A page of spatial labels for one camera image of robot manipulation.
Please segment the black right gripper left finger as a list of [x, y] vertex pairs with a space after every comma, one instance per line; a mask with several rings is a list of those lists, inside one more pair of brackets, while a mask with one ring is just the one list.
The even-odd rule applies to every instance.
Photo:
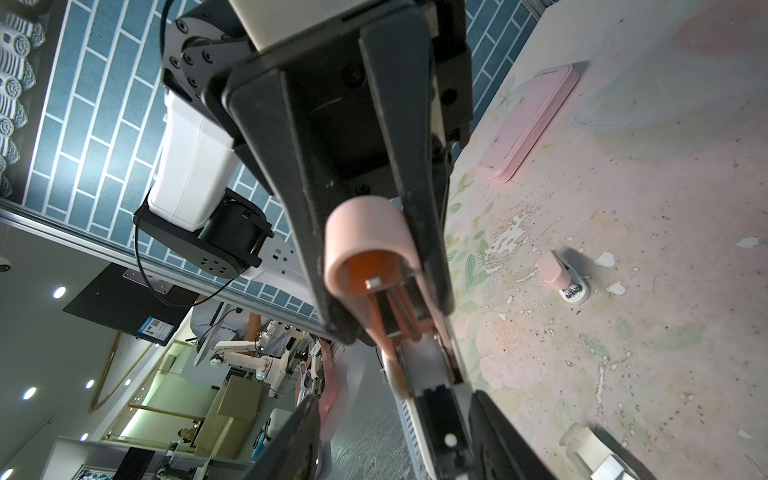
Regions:
[[319, 398], [306, 396], [291, 412], [276, 410], [265, 442], [243, 479], [315, 479], [320, 464]]

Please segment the staple box sleeve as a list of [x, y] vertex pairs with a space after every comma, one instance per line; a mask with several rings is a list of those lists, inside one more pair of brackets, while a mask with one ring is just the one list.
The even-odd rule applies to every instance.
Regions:
[[637, 474], [587, 426], [573, 423], [561, 437], [559, 444], [566, 448], [567, 458], [585, 479], [639, 479]]

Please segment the pink stapler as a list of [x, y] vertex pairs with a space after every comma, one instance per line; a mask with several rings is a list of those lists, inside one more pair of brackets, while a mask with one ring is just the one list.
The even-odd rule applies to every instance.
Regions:
[[326, 223], [324, 280], [378, 347], [430, 478], [470, 478], [467, 370], [403, 212], [378, 196], [336, 207]]

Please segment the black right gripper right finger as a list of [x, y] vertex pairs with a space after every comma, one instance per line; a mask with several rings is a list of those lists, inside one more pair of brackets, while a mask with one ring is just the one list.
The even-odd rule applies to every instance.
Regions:
[[472, 395], [469, 426], [473, 453], [470, 479], [555, 479], [484, 391], [476, 390]]

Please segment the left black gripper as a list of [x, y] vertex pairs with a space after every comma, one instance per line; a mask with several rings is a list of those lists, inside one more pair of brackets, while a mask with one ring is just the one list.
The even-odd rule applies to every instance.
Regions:
[[161, 36], [164, 84], [233, 138], [241, 162], [284, 203], [298, 243], [363, 195], [399, 197], [428, 299], [453, 293], [443, 242], [449, 157], [473, 118], [461, 1], [366, 1], [271, 46], [254, 1], [206, 1]]

